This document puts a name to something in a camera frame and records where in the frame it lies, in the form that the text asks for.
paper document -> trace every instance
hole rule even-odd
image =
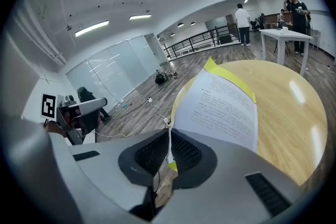
[[[243,81],[209,58],[178,106],[173,128],[257,152],[255,95]]]

table leg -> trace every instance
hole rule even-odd
[[[307,64],[308,50],[309,50],[309,40],[307,39],[304,43],[305,43],[305,50],[303,52],[302,66],[301,66],[301,71],[300,71],[301,76],[303,76],[306,71],[306,64]]]
[[[262,53],[262,58],[264,61],[266,61],[266,46],[265,46],[265,35],[261,33],[261,43],[263,44],[263,53]]]
[[[278,65],[284,65],[285,63],[285,42],[278,38]]]

wooden floor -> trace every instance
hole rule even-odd
[[[277,62],[277,53],[274,53],[276,41],[266,36],[265,42],[266,60]],[[155,84],[154,78],[150,78],[148,81],[144,82],[136,90],[134,90],[127,98],[125,98],[123,103],[127,104],[125,108],[118,106],[115,108],[117,111],[112,111],[110,113],[112,114],[112,120],[110,120],[106,125],[101,124],[97,132],[106,136],[114,136],[117,134],[129,135],[151,115],[159,113],[164,117],[170,116],[171,109],[159,110],[146,102],[146,99],[151,97],[153,99],[153,104],[161,108],[164,106],[172,106],[176,95],[181,90],[183,85],[185,85],[189,79],[200,72],[202,66],[209,57],[212,57],[217,64],[236,60],[261,59],[262,47],[260,33],[251,33],[251,44],[252,46],[250,47],[232,45],[228,47],[202,51],[168,63],[164,66],[165,71],[176,71],[179,76],[177,79],[172,79],[163,86],[158,86]],[[296,71],[297,73],[300,73],[302,57],[294,54],[294,46],[292,42],[289,43],[289,48],[291,50],[291,54],[289,54],[289,57],[285,56],[285,66]],[[336,72],[336,68],[333,66],[333,59],[331,57],[317,49],[310,48],[307,62],[308,71],[305,74],[305,79],[314,87],[322,100],[324,109],[326,110],[328,119],[328,139],[320,165],[313,173],[311,178],[303,185],[303,189],[305,191],[308,191],[312,187],[317,186],[323,182],[323,179],[326,177],[327,172],[333,162],[334,150],[336,146],[336,74],[327,72],[326,67],[322,63],[330,65],[330,70]],[[119,120],[114,120],[135,109],[139,105],[141,106],[135,111]],[[163,127],[163,118],[156,115],[143,124],[134,133],[134,135],[141,134],[142,132],[148,130],[162,129]],[[121,138],[124,137],[117,136],[110,138],[98,136],[97,141],[102,142],[110,139]],[[176,176],[176,174],[171,172],[169,168],[163,167],[162,169],[161,183],[159,187],[161,195],[159,195],[157,198],[160,205],[165,203],[165,200],[168,197],[166,192],[170,191],[168,190],[170,182],[172,178]]]

round table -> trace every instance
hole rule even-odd
[[[318,166],[327,141],[327,117],[314,88],[293,70],[269,61],[241,60],[223,63],[256,95],[257,153],[303,184]],[[196,77],[178,93],[177,106]]]

black railing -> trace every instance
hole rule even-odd
[[[223,44],[239,41],[237,24],[215,27],[214,29],[186,38],[164,49],[168,60],[176,59],[185,54],[206,50]]]

